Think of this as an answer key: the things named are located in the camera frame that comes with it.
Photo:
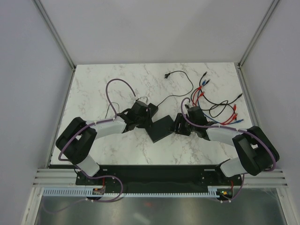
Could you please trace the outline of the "black network switch box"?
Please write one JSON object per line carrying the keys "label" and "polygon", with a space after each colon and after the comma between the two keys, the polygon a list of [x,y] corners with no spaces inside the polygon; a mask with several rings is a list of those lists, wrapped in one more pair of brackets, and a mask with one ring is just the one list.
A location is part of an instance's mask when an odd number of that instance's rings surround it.
{"label": "black network switch box", "polygon": [[174,120],[170,115],[167,115],[155,122],[148,128],[146,128],[146,132],[153,143],[158,142],[159,140],[167,137],[172,132],[170,131],[171,126],[173,125]]}

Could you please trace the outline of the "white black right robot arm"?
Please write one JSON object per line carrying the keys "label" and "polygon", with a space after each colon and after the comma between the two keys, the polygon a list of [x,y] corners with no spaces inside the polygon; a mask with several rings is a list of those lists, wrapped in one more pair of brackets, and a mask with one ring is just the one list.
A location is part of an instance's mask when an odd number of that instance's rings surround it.
{"label": "white black right robot arm", "polygon": [[258,175],[272,171],[280,159],[279,153],[258,126],[238,129],[207,121],[198,106],[188,108],[187,114],[178,113],[170,131],[189,136],[192,132],[207,141],[217,141],[231,145],[238,156],[222,162],[214,173],[216,183],[225,185],[232,176],[239,174]]}

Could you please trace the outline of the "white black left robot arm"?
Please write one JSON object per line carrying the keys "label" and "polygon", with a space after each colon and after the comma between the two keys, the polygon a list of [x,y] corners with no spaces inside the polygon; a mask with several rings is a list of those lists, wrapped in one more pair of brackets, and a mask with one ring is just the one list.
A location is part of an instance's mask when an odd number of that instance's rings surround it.
{"label": "white black left robot arm", "polygon": [[152,103],[136,101],[131,108],[116,114],[112,118],[85,121],[81,117],[74,118],[56,141],[60,150],[59,161],[68,161],[83,173],[92,185],[102,181],[103,174],[99,164],[90,156],[90,149],[98,138],[114,134],[123,134],[134,128],[149,128],[152,117],[158,107]]}

